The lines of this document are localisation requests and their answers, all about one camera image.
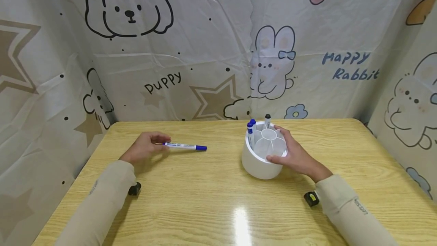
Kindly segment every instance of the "curtain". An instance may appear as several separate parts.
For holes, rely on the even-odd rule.
[[[116,121],[370,120],[432,197],[434,2],[0,0],[0,245],[32,243]]]

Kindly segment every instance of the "arm sleeve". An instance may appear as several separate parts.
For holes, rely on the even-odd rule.
[[[136,185],[134,167],[116,161],[96,180],[55,245],[101,245],[115,215],[123,207],[131,186]]]
[[[316,183],[323,214],[349,245],[397,245],[382,224],[359,201],[355,191],[339,175]]]

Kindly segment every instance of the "white pen holder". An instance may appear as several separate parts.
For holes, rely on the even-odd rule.
[[[274,130],[274,124],[270,128],[264,127],[264,122],[256,122],[256,128],[253,128],[255,144],[253,148],[248,143],[248,133],[246,131],[243,154],[241,162],[244,169],[252,176],[269,180],[278,176],[282,165],[277,165],[266,160],[268,155],[287,156],[287,144],[284,136],[279,130]]]

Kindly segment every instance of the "table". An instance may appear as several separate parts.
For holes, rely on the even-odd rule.
[[[437,243],[437,206],[354,119],[273,120],[316,159],[340,174],[401,245]],[[273,180],[241,165],[247,120],[119,122],[107,132],[34,245],[52,245],[101,172],[141,131],[159,129],[174,142],[207,152],[172,150],[136,169],[143,188],[127,196],[106,245],[345,245],[303,195],[310,179],[288,169]]]

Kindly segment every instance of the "hand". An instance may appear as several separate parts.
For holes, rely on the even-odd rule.
[[[272,163],[287,166],[299,174],[307,175],[315,183],[332,176],[332,172],[316,159],[310,156],[308,152],[291,136],[290,131],[275,125],[279,129],[287,143],[288,153],[285,157],[267,156],[267,160]]]
[[[143,132],[138,136],[132,146],[120,157],[120,160],[134,164],[152,157],[152,155],[168,151],[166,145],[155,143],[170,142],[169,135],[161,132]]]

